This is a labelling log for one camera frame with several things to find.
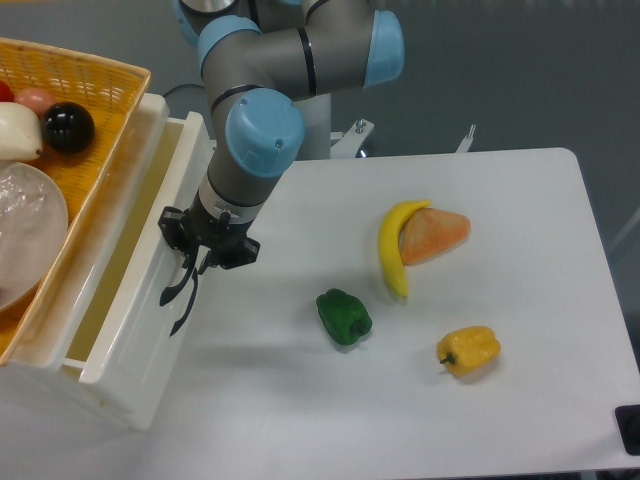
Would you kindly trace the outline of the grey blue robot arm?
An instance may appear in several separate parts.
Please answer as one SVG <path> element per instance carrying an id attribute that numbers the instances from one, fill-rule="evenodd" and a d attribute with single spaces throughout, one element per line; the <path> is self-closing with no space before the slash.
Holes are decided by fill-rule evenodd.
<path id="1" fill-rule="evenodd" d="M 159 220 L 188 276 L 256 260 L 248 229 L 297 158 L 306 125 L 297 103 L 396 79 L 404 36 L 396 15 L 366 1 L 299 1 L 300 22 L 266 30 L 254 1 L 178 1 L 196 46 L 216 148 L 187 209 Z"/>

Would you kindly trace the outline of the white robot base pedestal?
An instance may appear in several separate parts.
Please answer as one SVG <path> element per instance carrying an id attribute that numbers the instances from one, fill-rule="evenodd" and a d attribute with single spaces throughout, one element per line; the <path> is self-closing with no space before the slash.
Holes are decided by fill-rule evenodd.
<path id="1" fill-rule="evenodd" d="M 330 158 L 331 149 L 331 95 L 318 95 L 296 101 L 305 124 L 305 136 L 297 159 L 325 160 Z"/>

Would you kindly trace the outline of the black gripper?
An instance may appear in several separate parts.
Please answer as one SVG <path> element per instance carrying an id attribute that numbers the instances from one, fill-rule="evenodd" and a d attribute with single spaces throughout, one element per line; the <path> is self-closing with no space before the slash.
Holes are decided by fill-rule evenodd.
<path id="1" fill-rule="evenodd" d="M 244 221 L 230 207 L 210 214 L 198 195 L 185 210 L 165 206 L 158 225 L 167 245 L 183 254 L 184 269 L 193 269 L 200 247 L 207 249 L 197 269 L 203 275 L 207 269 L 233 269 L 254 263 L 260 243 L 248 236 L 253 219 Z"/>

